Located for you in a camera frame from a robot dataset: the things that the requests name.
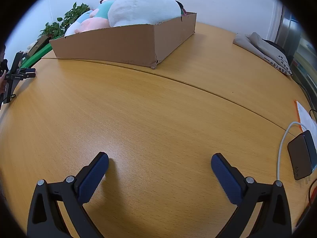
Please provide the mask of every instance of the person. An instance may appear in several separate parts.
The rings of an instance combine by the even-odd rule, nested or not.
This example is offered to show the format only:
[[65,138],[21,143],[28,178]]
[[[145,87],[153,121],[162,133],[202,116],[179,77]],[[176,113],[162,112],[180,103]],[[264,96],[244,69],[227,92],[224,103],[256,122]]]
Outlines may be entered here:
[[4,79],[5,74],[8,72],[8,60],[4,59],[5,45],[3,46],[0,53],[0,94],[5,92],[5,85],[7,81]]
[[6,73],[7,73],[7,71],[4,70],[2,76],[0,77],[0,94],[5,92],[5,86],[7,84],[7,81],[4,78],[5,78]]

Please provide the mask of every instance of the metal screw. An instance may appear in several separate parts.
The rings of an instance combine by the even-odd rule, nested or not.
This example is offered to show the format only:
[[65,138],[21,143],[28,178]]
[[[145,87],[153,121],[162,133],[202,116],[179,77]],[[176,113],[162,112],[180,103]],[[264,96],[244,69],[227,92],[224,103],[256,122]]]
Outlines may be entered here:
[[279,181],[279,180],[277,180],[277,181],[275,182],[275,184],[276,184],[278,187],[282,187],[282,186],[283,186],[282,182]]
[[37,182],[37,185],[41,186],[44,184],[44,180],[43,179],[40,179],[38,182]]
[[247,177],[245,178],[245,180],[247,181],[247,183],[254,183],[254,179],[252,177]]
[[66,182],[72,182],[72,181],[74,181],[74,176],[69,176],[69,177],[67,177],[66,178]]

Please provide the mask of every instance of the stuffed animal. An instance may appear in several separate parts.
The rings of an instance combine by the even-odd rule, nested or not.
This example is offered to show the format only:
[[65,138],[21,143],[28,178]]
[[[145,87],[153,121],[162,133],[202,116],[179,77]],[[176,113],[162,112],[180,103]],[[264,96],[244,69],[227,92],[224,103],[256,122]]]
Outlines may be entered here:
[[111,27],[152,24],[181,16],[175,0],[116,0],[109,9]]
[[187,11],[184,9],[184,6],[179,1],[176,1],[176,2],[180,6],[180,10],[182,12],[182,15],[186,16],[187,15]]
[[99,28],[109,28],[108,11],[113,3],[114,1],[103,0],[97,9],[90,13],[89,18],[84,20],[74,32],[81,33]]
[[79,28],[81,23],[86,20],[89,19],[89,15],[93,12],[93,10],[84,12],[81,16],[79,16],[79,18],[69,26],[69,28],[66,30],[65,33],[65,37],[69,36],[69,35],[73,35],[75,34],[75,29]]

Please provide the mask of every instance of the gray cloth bag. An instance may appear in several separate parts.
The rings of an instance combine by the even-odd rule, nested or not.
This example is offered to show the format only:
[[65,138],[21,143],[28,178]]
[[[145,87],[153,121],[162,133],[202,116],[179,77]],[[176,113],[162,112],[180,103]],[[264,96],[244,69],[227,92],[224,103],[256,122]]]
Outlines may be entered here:
[[260,57],[283,74],[292,76],[285,55],[276,47],[265,42],[256,32],[251,35],[238,33],[233,43]]

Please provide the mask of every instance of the power adapter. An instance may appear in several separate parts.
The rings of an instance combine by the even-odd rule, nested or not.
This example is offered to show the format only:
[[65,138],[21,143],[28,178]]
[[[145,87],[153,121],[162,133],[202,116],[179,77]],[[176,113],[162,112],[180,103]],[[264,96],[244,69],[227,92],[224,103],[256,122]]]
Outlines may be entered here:
[[294,178],[300,180],[309,176],[317,166],[317,153],[309,130],[299,134],[287,145],[291,158]]

